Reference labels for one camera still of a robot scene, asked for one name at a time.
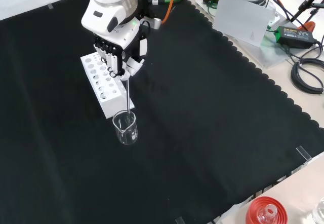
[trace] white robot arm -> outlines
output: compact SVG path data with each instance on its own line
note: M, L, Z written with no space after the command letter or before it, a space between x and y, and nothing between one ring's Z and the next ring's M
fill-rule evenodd
M94 47L112 77L127 80L142 67L147 51L140 22L144 15L138 0L90 0L82 25L95 34Z

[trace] black tablecloth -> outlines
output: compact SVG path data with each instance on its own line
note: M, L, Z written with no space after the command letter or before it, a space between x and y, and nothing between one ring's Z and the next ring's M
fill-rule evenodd
M94 52L88 2L0 22L1 223L205 224L301 165L296 147L324 151L318 124L189 2L148 38L139 140L121 145L79 59Z

